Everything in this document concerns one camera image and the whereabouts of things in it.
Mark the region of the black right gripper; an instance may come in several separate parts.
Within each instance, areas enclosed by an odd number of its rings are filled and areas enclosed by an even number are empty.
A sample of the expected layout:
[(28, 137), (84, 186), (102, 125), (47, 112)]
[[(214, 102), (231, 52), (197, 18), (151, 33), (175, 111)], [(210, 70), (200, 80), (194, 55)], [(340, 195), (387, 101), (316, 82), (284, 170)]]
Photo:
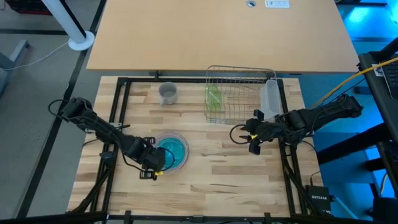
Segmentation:
[(261, 110), (254, 110), (253, 115), (256, 118), (247, 120), (244, 125), (244, 130), (249, 133), (245, 138), (246, 142), (249, 143), (249, 152), (259, 155), (261, 143), (264, 141), (272, 142), (274, 138), (286, 136), (288, 131), (281, 123), (264, 121), (264, 113)]

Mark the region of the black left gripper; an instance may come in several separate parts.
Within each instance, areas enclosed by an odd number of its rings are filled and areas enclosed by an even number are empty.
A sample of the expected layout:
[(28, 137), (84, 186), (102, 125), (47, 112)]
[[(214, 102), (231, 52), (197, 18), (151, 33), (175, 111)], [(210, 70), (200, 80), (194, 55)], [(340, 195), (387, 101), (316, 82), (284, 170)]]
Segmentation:
[(136, 163), (145, 165), (152, 170), (142, 170), (139, 173), (141, 180), (156, 180), (155, 172), (161, 171), (165, 164), (164, 150), (157, 149), (155, 144), (155, 137), (135, 138), (130, 146), (130, 158)]

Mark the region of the transparent green plate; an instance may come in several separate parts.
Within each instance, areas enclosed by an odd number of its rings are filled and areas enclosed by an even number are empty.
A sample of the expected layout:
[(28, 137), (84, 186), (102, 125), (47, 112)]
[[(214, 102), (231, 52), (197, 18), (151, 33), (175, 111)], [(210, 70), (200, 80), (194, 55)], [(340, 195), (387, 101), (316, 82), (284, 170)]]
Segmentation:
[(205, 109), (209, 112), (221, 112), (223, 110), (223, 95), (217, 85), (206, 86)]

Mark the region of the translucent plastic utensil caddy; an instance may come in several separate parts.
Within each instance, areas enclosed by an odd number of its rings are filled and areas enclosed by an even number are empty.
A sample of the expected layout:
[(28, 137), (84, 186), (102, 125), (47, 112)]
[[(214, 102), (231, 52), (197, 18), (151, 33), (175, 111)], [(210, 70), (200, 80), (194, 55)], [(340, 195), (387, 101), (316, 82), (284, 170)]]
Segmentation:
[(264, 119), (273, 119), (281, 113), (279, 87), (276, 80), (268, 80), (261, 88), (260, 111), (264, 113)]

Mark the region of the grey speckled mug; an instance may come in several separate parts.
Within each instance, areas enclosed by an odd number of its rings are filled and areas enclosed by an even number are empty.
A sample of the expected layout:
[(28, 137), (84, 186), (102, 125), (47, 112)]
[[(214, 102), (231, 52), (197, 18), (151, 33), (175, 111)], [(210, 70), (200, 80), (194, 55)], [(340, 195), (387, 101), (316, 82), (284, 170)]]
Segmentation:
[(172, 105), (178, 101), (178, 89), (175, 83), (165, 82), (159, 87), (160, 105)]

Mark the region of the beige wooden desk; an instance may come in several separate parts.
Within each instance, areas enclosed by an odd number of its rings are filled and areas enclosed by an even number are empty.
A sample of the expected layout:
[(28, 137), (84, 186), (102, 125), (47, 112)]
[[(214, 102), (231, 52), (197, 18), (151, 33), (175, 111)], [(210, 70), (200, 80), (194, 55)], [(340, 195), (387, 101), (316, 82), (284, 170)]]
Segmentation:
[(334, 0), (107, 0), (90, 70), (353, 73), (359, 62)]

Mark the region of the white power outlet strip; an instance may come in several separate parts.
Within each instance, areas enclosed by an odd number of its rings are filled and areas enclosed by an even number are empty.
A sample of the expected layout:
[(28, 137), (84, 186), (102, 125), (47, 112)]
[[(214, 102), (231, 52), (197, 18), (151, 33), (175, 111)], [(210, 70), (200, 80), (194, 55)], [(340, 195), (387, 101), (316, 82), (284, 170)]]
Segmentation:
[(290, 7), (290, 1), (289, 0), (265, 0), (265, 5), (267, 8), (288, 9)]

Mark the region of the black equipment cart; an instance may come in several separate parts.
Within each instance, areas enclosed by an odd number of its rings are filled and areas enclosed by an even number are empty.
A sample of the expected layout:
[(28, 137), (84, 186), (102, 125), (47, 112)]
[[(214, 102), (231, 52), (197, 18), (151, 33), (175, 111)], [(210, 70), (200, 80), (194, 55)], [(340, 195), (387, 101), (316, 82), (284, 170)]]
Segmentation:
[(398, 37), (380, 51), (359, 55), (361, 70), (392, 139), (398, 143)]

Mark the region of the white pole with base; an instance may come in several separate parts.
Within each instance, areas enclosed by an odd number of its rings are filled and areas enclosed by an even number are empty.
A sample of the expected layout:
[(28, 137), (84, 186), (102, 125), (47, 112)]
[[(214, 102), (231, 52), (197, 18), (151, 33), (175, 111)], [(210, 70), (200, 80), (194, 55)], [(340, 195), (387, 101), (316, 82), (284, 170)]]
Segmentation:
[(64, 0), (41, 1), (69, 36), (68, 46), (72, 50), (88, 50), (94, 44), (94, 34), (82, 28)]

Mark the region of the grey desk leg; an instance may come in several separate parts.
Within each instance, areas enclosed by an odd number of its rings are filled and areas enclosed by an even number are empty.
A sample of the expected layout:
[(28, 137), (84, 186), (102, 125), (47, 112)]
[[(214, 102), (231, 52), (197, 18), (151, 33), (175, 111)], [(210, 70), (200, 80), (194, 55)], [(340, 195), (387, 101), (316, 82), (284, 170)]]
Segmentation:
[(18, 60), (29, 47), (30, 44), (27, 40), (21, 40), (9, 57), (0, 52), (0, 97), (9, 83)]

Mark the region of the black crate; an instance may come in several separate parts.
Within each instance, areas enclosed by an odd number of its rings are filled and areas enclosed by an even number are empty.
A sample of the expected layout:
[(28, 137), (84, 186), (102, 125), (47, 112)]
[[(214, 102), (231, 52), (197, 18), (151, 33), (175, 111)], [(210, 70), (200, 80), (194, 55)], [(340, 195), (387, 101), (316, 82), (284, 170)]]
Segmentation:
[(51, 16), (42, 0), (4, 0), (5, 3), (19, 14), (36, 14)]

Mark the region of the black Netgear switch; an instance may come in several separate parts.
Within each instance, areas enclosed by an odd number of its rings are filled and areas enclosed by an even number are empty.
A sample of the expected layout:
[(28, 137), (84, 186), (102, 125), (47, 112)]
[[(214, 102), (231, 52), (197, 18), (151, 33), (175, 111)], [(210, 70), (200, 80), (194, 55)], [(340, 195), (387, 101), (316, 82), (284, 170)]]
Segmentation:
[(331, 212), (331, 198), (327, 187), (307, 185), (306, 190), (312, 202), (324, 212)]

